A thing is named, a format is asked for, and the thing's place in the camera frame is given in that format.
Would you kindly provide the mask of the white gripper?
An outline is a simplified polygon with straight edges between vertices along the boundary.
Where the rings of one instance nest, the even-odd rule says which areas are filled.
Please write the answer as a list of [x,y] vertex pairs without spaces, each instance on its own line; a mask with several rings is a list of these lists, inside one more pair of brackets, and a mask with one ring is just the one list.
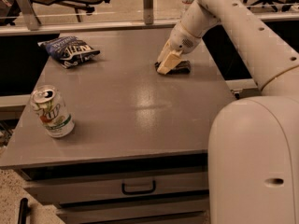
[[181,22],[177,23],[157,58],[157,72],[166,75],[181,62],[181,51],[191,53],[200,41],[201,38],[191,35]]

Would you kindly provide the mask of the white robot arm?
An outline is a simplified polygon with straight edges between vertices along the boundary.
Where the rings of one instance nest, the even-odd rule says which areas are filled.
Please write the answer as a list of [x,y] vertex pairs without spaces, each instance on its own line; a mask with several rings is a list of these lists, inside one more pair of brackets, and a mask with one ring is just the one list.
[[298,53],[240,0],[194,0],[171,32],[158,73],[221,24],[260,90],[214,119],[208,141],[210,224],[299,224]]

